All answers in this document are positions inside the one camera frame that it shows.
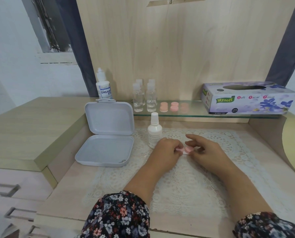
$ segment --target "white bottle cap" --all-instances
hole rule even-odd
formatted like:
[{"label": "white bottle cap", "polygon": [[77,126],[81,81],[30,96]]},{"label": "white bottle cap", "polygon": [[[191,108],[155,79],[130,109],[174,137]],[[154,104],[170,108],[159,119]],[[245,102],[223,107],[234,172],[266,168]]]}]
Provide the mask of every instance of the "white bottle cap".
[{"label": "white bottle cap", "polygon": [[149,79],[148,82],[155,85],[155,79]]},{"label": "white bottle cap", "polygon": [[105,74],[105,72],[101,68],[98,68],[98,71],[97,71],[97,79],[99,81],[106,80],[106,74]]},{"label": "white bottle cap", "polygon": [[143,80],[142,79],[136,79],[136,82],[140,84],[140,86],[143,85]]},{"label": "white bottle cap", "polygon": [[151,113],[151,124],[158,125],[159,124],[159,114],[157,112]]},{"label": "white bottle cap", "polygon": [[139,83],[135,82],[133,84],[133,91],[140,91],[140,84]]},{"label": "white bottle cap", "polygon": [[155,90],[155,84],[153,84],[153,83],[148,83],[148,84],[147,84],[147,90],[148,90],[148,91],[154,91],[154,90]]}]

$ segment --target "left hand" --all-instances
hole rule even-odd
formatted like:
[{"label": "left hand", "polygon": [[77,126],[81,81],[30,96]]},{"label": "left hand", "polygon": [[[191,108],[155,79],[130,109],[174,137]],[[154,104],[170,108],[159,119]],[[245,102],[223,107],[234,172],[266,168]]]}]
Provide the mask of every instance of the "left hand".
[{"label": "left hand", "polygon": [[183,154],[175,148],[183,147],[182,142],[177,139],[162,138],[155,146],[145,165],[162,176],[176,165],[178,158]]}]

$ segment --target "bottle label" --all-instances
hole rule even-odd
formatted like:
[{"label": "bottle label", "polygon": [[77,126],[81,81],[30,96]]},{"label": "bottle label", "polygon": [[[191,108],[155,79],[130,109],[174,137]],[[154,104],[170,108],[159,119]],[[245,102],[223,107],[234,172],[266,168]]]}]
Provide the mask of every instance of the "bottle label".
[{"label": "bottle label", "polygon": [[148,134],[148,145],[151,148],[154,148],[155,145],[158,143],[158,141],[160,141],[161,138],[162,138],[162,135],[151,135],[151,134]]},{"label": "bottle label", "polygon": [[113,99],[111,94],[110,84],[99,85],[99,98]]}]

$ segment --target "glass shelf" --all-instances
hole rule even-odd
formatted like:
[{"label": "glass shelf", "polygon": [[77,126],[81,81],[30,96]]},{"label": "glass shelf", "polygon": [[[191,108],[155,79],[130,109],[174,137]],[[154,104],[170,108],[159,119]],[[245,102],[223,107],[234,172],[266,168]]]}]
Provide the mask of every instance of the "glass shelf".
[{"label": "glass shelf", "polygon": [[[131,104],[133,108],[133,102],[132,101],[126,101],[127,103]],[[160,104],[161,102],[167,102],[168,103],[168,111],[167,112],[161,112],[160,111]],[[179,110],[177,112],[170,111],[171,102],[178,102],[179,103]],[[182,112],[181,110],[181,104],[187,103],[189,106],[188,111]],[[142,112],[133,112],[134,116],[151,116],[151,113],[147,111],[146,104],[143,106]],[[237,114],[209,114],[204,107],[203,103],[201,101],[190,101],[190,100],[181,100],[181,101],[157,101],[156,106],[156,112],[158,112],[160,117],[200,117],[200,118],[250,118],[250,119],[278,119],[281,115],[266,115],[266,114],[256,114],[256,115],[237,115]]]}]

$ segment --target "hand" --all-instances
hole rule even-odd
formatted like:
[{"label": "hand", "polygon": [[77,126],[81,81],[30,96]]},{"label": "hand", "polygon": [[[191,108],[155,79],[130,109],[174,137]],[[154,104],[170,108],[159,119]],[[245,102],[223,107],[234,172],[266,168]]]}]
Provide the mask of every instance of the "hand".
[{"label": "hand", "polygon": [[187,134],[186,137],[191,139],[185,142],[186,145],[201,147],[197,150],[198,152],[192,151],[189,155],[208,171],[224,179],[238,170],[237,166],[229,159],[218,143],[198,135]]},{"label": "hand", "polygon": [[181,151],[175,150],[177,147],[184,147],[181,141],[162,138],[155,146],[145,165],[162,176],[175,166],[178,158],[183,154]]}]

